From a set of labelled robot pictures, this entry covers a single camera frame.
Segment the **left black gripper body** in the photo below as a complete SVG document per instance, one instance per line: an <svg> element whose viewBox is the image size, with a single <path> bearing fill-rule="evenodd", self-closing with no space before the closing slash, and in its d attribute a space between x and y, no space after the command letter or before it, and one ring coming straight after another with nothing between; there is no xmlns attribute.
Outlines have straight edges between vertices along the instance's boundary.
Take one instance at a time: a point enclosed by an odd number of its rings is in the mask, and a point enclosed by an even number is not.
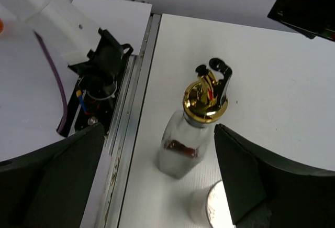
<svg viewBox="0 0 335 228"><path fill-rule="evenodd" d="M267 17L309 39L334 41L334 0L276 0Z"/></svg>

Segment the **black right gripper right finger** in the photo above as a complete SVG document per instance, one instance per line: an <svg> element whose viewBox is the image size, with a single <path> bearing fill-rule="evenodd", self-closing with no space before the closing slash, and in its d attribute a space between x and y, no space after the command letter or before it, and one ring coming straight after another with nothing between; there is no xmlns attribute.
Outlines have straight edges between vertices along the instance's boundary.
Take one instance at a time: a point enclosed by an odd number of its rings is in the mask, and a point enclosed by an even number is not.
<svg viewBox="0 0 335 228"><path fill-rule="evenodd" d="M290 160L215 126L235 227L334 227L334 172Z"/></svg>

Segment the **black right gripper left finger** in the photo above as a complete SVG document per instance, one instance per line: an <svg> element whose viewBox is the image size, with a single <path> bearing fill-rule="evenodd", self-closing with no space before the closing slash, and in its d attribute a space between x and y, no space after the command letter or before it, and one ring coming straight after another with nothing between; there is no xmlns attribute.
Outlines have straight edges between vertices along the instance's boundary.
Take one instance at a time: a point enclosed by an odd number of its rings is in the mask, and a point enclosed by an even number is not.
<svg viewBox="0 0 335 228"><path fill-rule="evenodd" d="M1 227L80 227L104 141L97 123L1 161Z"/></svg>

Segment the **dark-sauce glass bottle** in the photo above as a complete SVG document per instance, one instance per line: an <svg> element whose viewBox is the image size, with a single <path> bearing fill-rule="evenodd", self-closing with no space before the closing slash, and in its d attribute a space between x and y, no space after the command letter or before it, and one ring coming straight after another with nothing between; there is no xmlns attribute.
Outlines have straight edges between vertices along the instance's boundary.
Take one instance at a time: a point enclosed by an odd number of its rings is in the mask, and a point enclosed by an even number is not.
<svg viewBox="0 0 335 228"><path fill-rule="evenodd" d="M227 90L232 69L221 59L195 69L197 81L185 90L182 110L171 116L162 136L158 169L181 179L204 158L213 138L214 123L228 107Z"/></svg>

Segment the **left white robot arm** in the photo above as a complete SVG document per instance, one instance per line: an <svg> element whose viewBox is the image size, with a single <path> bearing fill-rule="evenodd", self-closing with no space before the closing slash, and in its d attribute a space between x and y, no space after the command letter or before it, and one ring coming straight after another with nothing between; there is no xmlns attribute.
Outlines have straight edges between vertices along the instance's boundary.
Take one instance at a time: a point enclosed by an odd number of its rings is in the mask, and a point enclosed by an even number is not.
<svg viewBox="0 0 335 228"><path fill-rule="evenodd" d="M102 43L100 26L69 0L1 0L1 4L50 40L70 66L88 62ZM276 0L268 17L308 38L334 41L334 0Z"/></svg>

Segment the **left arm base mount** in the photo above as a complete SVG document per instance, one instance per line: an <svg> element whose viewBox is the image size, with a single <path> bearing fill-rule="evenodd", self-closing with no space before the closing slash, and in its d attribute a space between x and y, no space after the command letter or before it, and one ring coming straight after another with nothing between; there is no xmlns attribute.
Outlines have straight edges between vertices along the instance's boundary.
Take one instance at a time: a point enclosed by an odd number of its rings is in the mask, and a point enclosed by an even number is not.
<svg viewBox="0 0 335 228"><path fill-rule="evenodd" d="M130 44L121 45L106 29L99 29L100 41L89 61L69 66L79 75L68 103L66 122L60 135L68 137L71 125L81 131L88 120L96 118L108 132L116 108L128 60L133 53Z"/></svg>

